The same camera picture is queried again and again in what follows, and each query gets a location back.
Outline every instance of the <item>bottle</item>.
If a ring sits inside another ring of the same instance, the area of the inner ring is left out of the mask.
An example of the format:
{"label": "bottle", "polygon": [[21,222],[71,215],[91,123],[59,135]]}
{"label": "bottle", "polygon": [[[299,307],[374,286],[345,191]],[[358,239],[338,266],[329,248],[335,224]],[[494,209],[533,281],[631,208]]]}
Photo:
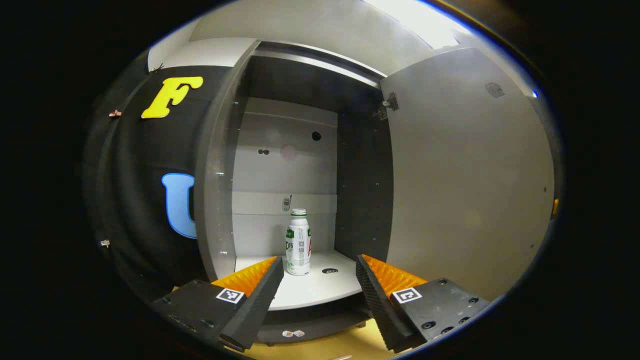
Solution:
{"label": "bottle", "polygon": [[307,222],[307,210],[292,209],[291,223],[285,238],[287,271],[291,275],[307,275],[311,269],[311,229]]}

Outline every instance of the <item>wooden floor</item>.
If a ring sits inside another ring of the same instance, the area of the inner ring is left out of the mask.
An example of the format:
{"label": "wooden floor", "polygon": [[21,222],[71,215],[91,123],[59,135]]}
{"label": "wooden floor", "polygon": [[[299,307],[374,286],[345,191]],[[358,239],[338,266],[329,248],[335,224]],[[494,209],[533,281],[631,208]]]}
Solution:
{"label": "wooden floor", "polygon": [[258,360],[330,360],[346,355],[351,355],[352,360],[379,360],[395,355],[385,347],[373,319],[368,320],[365,327],[353,327],[326,338],[295,344],[276,344],[272,347],[254,343],[251,349],[245,350],[243,354]]}

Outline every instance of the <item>open cabinet door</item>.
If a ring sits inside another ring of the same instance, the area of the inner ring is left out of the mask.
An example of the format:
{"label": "open cabinet door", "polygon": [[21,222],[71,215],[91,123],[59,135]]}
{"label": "open cabinet door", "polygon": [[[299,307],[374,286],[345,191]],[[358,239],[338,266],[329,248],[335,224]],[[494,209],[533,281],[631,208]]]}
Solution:
{"label": "open cabinet door", "polygon": [[428,58],[380,81],[394,209],[387,262],[447,277],[492,300],[531,263],[553,205],[543,126],[515,83],[477,49]]}

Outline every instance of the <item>screw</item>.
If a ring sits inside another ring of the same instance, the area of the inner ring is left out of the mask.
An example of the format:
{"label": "screw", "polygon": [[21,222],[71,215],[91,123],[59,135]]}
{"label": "screw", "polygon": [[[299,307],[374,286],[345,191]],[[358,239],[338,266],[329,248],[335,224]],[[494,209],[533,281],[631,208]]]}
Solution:
{"label": "screw", "polygon": [[428,330],[436,325],[436,322],[426,322],[422,324],[422,330]]}
{"label": "screw", "polygon": [[210,328],[214,328],[215,325],[213,324],[213,322],[206,320],[206,319],[202,319],[200,322],[202,322],[206,327],[210,327]]}

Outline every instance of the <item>blue letter u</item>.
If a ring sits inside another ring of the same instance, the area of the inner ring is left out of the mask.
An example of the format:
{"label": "blue letter u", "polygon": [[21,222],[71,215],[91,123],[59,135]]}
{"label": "blue letter u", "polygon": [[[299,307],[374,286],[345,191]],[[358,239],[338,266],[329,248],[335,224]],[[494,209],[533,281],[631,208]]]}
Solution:
{"label": "blue letter u", "polygon": [[166,217],[169,225],[182,236],[195,239],[196,223],[189,214],[189,189],[195,180],[187,174],[169,173],[162,177],[166,188]]}

